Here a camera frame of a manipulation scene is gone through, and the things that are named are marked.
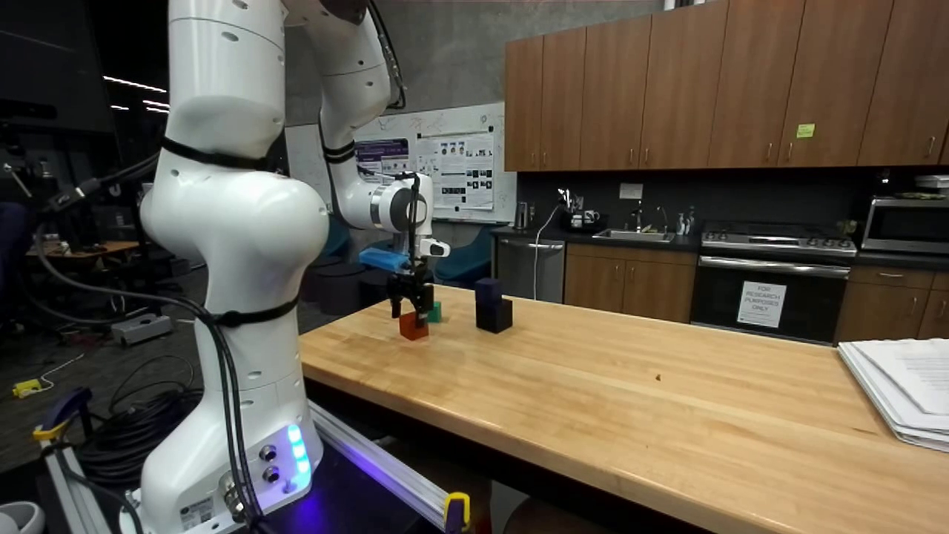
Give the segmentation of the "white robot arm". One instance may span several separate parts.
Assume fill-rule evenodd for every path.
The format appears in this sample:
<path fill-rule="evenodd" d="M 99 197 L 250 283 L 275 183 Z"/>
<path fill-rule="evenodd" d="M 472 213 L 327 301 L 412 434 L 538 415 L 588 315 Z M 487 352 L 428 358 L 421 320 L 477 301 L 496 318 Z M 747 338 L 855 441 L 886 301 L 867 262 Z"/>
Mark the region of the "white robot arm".
<path fill-rule="evenodd" d="M 284 26 L 315 47 L 327 174 L 266 166 L 284 131 Z M 207 268 L 197 347 L 206 391 L 145 456 L 130 534 L 229 534 L 300 502 L 324 456 L 296 355 L 296 303 L 329 220 L 400 238 L 394 284 L 434 303 L 429 177 L 367 182 L 354 133 L 392 103 L 372 0 L 168 0 L 168 115 L 154 183 L 140 204 L 164 249 Z"/>

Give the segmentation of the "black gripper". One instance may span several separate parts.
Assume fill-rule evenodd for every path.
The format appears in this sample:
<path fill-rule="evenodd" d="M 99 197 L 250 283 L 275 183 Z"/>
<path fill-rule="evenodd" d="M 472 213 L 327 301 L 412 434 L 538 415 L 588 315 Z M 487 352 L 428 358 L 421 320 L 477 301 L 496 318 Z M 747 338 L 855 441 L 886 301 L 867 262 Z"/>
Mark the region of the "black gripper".
<path fill-rule="evenodd" d="M 389 278 L 385 284 L 392 315 L 403 315 L 403 301 L 412 303 L 419 318 L 428 318 L 434 312 L 434 274 L 428 265 L 410 268 Z"/>

